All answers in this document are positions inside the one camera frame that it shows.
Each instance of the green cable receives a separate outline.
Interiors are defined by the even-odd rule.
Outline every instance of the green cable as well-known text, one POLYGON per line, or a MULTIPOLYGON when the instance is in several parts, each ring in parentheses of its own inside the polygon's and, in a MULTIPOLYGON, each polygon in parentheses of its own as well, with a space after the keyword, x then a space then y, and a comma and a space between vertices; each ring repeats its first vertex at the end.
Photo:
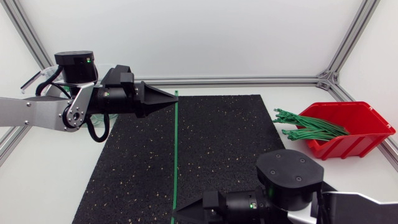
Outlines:
POLYGON ((293 141, 298 139, 329 141, 337 136, 349 134, 344 127, 333 124, 324 119, 296 115, 281 109, 275 109, 274 111, 279 112, 279 114, 276 115, 277 119, 273 120, 273 122, 305 127, 290 131, 282 130, 282 133, 287 134, 287 138, 293 141))
MULTIPOLYGON (((178 96, 178 90, 175 91, 175 96, 178 96)), ((177 158, 178 158, 178 102, 175 103, 175 125, 174 125, 174 196, 173 196, 173 210, 177 206, 177 158)), ((174 224, 174 217, 172 216, 171 224, 174 224)))

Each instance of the white backdrop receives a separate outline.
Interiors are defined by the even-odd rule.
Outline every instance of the white backdrop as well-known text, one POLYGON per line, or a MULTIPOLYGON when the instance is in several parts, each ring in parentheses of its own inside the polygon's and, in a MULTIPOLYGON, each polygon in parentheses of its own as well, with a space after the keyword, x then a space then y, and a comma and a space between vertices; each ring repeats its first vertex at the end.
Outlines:
POLYGON ((93 50, 137 77, 322 72, 362 0, 20 0, 51 57, 93 50))
POLYGON ((22 41, 3 6, 0 6, 0 96, 26 98, 20 87, 35 75, 39 66, 22 41))
MULTIPOLYGON (((341 70, 341 86, 398 130, 398 1, 382 0, 341 70)), ((398 142, 398 134, 393 138, 398 142)))

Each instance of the red storage bin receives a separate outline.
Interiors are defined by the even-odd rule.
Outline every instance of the red storage bin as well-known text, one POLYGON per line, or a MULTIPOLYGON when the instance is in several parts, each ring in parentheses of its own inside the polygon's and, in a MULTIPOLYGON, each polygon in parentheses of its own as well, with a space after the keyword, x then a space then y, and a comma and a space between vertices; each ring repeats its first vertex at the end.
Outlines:
POLYGON ((314 156, 323 160, 332 157, 364 157, 385 138, 396 132, 365 102, 314 103, 300 115, 325 119, 345 127, 350 133, 330 141, 306 140, 314 156))

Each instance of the bundle of green cables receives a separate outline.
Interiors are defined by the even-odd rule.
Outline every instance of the bundle of green cables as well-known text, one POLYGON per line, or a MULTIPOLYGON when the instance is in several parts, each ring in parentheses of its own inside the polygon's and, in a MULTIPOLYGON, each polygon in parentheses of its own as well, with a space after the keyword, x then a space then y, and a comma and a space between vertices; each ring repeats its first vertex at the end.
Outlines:
POLYGON ((304 127, 291 131, 282 130, 282 133, 287 134, 287 138, 293 141, 298 139, 329 141, 337 136, 349 135, 349 132, 344 127, 324 119, 300 116, 282 109, 274 109, 274 111, 279 112, 279 114, 276 115, 278 118, 273 120, 273 122, 304 127))

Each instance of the black rubber mat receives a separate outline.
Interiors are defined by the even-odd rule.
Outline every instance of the black rubber mat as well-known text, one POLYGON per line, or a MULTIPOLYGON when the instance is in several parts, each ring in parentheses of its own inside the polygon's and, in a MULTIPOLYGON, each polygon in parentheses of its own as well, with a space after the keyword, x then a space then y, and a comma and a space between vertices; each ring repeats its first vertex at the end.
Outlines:
MULTIPOLYGON (((174 115, 119 115, 74 223, 170 223, 174 115)), ((178 122, 177 205, 204 190, 254 189, 258 156, 284 148, 259 95, 182 96, 178 122)))

